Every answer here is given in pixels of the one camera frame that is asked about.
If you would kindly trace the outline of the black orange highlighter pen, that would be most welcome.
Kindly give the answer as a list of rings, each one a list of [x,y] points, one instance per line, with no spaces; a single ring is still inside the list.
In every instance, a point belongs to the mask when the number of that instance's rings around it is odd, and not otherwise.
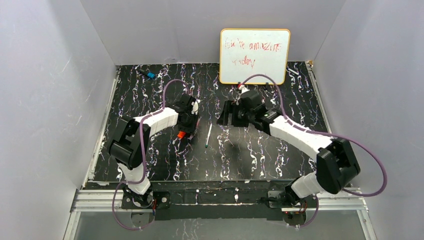
[[[185,135],[186,135],[186,134],[187,134],[186,132],[184,132],[184,131],[180,131],[180,132],[178,133],[177,137],[178,137],[179,139],[183,139],[183,138],[185,137]]]

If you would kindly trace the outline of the white green pen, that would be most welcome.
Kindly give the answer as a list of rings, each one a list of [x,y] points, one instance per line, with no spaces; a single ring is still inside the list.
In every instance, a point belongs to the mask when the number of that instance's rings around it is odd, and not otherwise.
[[[211,132],[212,132],[212,126],[213,126],[213,124],[211,123],[209,125],[209,128],[208,128],[208,132],[207,132],[207,136],[206,136],[206,140],[205,140],[205,148],[208,148],[208,146],[209,146],[209,139],[210,139]]]

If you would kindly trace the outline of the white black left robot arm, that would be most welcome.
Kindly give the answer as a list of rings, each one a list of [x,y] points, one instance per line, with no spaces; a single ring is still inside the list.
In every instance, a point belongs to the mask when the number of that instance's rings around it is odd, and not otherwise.
[[[199,121],[199,103],[193,96],[182,94],[174,104],[139,117],[122,117],[107,148],[125,177],[131,193],[145,195],[151,183],[146,176],[146,154],[150,137],[177,127],[177,137],[192,137]]]

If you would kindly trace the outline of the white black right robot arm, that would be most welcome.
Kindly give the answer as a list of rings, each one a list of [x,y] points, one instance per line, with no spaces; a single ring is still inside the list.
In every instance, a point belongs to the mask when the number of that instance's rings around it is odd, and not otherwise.
[[[282,204],[295,205],[321,192],[337,194],[361,172],[348,140],[302,130],[280,110],[266,107],[261,96],[253,90],[241,93],[236,100],[225,101],[216,123],[243,128],[253,125],[259,131],[288,142],[315,161],[314,172],[296,178],[275,197]]]

